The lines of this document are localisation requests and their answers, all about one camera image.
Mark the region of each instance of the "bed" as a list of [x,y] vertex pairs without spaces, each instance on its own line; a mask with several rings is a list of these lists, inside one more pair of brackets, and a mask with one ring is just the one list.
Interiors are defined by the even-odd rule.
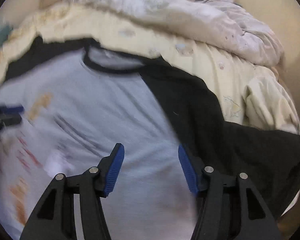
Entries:
[[300,134],[300,6],[295,0],[236,0],[267,23],[283,45],[285,57],[268,67],[108,10],[62,0],[29,1],[6,0],[0,8],[0,25],[15,27],[0,50],[0,84],[8,64],[20,58],[36,36],[46,43],[92,37],[107,49],[149,58],[161,55],[202,78],[217,95],[226,121]]

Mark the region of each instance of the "metal pin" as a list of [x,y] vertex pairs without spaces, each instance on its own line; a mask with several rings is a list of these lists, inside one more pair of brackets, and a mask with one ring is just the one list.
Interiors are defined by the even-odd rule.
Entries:
[[99,171],[99,169],[97,167],[91,167],[89,169],[90,173],[97,173]]
[[59,173],[56,175],[56,180],[62,180],[63,179],[63,174]]
[[213,172],[213,168],[212,168],[211,166],[206,166],[206,167],[204,168],[204,170],[205,170],[206,172],[208,172],[208,173],[212,173],[212,172]]
[[247,179],[247,178],[248,178],[248,175],[245,174],[244,172],[241,172],[241,173],[239,174],[239,177],[240,177],[241,179]]

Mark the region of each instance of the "black fabric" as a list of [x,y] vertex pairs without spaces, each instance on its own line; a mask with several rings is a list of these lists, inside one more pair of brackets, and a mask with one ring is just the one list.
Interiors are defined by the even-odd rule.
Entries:
[[[43,44],[38,37],[21,59],[9,65],[5,80],[21,76],[62,53],[82,47],[87,50],[89,46],[101,47],[93,39]],[[103,68],[88,57],[84,62],[92,69],[111,73],[139,72],[181,143],[223,174],[247,173],[278,218],[300,189],[300,136],[225,122],[217,97],[200,78],[170,66],[161,57],[150,60],[120,54],[138,58],[146,62],[146,67],[118,71]]]

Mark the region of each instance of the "cartoon print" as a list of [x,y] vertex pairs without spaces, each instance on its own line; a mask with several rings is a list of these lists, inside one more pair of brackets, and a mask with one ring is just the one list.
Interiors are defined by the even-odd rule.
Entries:
[[17,134],[17,139],[21,145],[16,152],[16,157],[19,162],[22,164],[23,168],[31,173],[31,164],[34,164],[37,168],[42,168],[42,164],[38,161],[38,159],[34,156],[34,154],[28,149],[27,142],[25,139],[25,135],[19,131]]
[[237,105],[230,97],[223,97],[226,105],[226,109],[224,111],[225,117],[239,117],[239,112],[241,108]]
[[14,207],[16,210],[16,219],[22,225],[27,222],[26,209],[25,209],[25,199],[26,193],[28,192],[28,185],[22,177],[18,178],[18,182],[10,187],[10,192],[13,196]]
[[225,68],[225,64],[223,62],[218,62],[218,67],[223,70]]
[[120,36],[124,36],[124,37],[132,37],[132,36],[136,35],[134,30],[130,30],[128,28],[126,28],[124,30],[120,30],[118,33],[119,33]]
[[40,110],[42,107],[48,108],[51,103],[51,99],[53,98],[52,93],[45,93],[41,95],[32,105],[30,111],[26,113],[26,118],[29,122],[33,122],[35,119],[38,118],[40,114]]
[[182,56],[188,57],[193,54],[193,49],[192,49],[191,45],[179,43],[179,44],[176,44],[176,49],[177,49],[178,53]]

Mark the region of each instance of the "clothing pile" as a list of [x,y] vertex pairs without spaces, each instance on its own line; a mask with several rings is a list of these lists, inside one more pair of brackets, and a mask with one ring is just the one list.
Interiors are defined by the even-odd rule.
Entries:
[[0,133],[0,223],[19,239],[57,173],[97,166],[118,142],[125,159],[102,200],[112,239],[191,238],[180,144],[248,174],[280,217],[300,189],[300,121],[261,65],[282,54],[233,0],[64,0],[30,16],[0,50],[0,105],[25,109]]

